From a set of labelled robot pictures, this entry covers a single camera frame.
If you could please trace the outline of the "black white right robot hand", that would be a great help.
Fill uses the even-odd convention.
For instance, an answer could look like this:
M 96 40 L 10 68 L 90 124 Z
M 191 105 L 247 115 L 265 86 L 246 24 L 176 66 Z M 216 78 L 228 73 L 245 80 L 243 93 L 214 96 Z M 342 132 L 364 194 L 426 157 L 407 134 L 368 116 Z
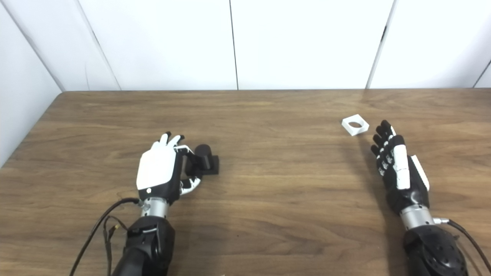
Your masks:
M 387 121 L 376 127 L 371 151 L 386 191 L 386 202 L 405 229 L 433 225 L 427 176 L 415 155 L 407 153 L 404 137 Z

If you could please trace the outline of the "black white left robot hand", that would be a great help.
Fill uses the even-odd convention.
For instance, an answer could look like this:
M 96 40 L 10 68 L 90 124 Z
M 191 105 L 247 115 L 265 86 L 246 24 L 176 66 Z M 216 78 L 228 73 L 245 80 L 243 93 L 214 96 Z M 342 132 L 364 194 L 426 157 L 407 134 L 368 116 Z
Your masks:
M 172 138 L 167 131 L 142 154 L 136 178 L 138 195 L 143 202 L 142 217 L 166 219 L 170 206 L 201 183 L 201 171 L 193 171 L 189 178 L 181 178 L 184 156 L 188 161 L 196 158 L 191 148 L 179 145 L 184 138 L 183 135 Z

